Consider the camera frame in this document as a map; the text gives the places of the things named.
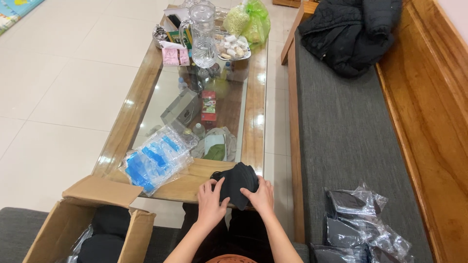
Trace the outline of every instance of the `wooden sofa armrest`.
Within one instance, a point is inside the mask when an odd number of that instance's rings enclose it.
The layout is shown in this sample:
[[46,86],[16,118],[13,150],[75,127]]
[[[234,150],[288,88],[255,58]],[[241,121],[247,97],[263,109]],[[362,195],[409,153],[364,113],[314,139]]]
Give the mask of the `wooden sofa armrest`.
[[294,40],[294,32],[296,31],[297,26],[302,23],[304,20],[309,18],[317,8],[318,3],[316,2],[302,2],[299,7],[299,12],[297,13],[296,19],[292,24],[291,31],[289,31],[288,39],[286,40],[285,47],[281,52],[281,65],[285,65],[288,62],[288,51],[291,48],[291,45]]

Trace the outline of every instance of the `glass pitcher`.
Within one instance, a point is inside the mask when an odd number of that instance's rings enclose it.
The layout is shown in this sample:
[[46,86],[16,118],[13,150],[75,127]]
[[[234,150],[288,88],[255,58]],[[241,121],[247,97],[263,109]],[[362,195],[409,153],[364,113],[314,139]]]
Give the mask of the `glass pitcher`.
[[183,39],[184,30],[191,25],[192,34],[192,59],[199,67],[209,68],[216,62],[216,45],[214,41],[214,15],[215,9],[208,1],[190,7],[189,20],[181,22],[179,37]]

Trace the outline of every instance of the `tray of snacks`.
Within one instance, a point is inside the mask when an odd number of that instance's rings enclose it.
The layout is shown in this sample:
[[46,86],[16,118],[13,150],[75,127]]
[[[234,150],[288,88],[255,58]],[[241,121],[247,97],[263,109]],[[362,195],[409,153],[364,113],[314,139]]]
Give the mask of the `tray of snacks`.
[[243,36],[236,37],[234,35],[223,36],[217,34],[216,48],[218,50],[218,58],[224,61],[236,61],[250,58],[249,43]]

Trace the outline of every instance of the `glass tabletop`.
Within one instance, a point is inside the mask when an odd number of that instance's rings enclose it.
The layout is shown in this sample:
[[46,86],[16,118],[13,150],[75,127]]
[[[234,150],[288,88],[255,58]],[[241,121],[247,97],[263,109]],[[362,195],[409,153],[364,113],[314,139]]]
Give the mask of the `glass tabletop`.
[[[200,123],[205,128],[205,138],[226,134],[223,161],[240,162],[248,74],[249,59],[227,63],[218,58],[216,64],[208,69],[194,63],[180,67],[164,66],[155,82],[132,149],[177,119],[194,133],[197,133],[196,124]],[[218,139],[219,136],[201,140],[199,145],[206,146],[205,150],[197,147],[192,151],[192,157],[203,158],[209,146]]]

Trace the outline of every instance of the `black jacket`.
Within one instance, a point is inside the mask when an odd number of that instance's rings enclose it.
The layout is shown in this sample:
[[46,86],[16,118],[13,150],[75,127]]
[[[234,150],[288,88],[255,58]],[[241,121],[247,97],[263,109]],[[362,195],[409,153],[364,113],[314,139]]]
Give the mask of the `black jacket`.
[[392,45],[401,8],[401,0],[322,0],[298,26],[302,45],[339,75],[362,75]]

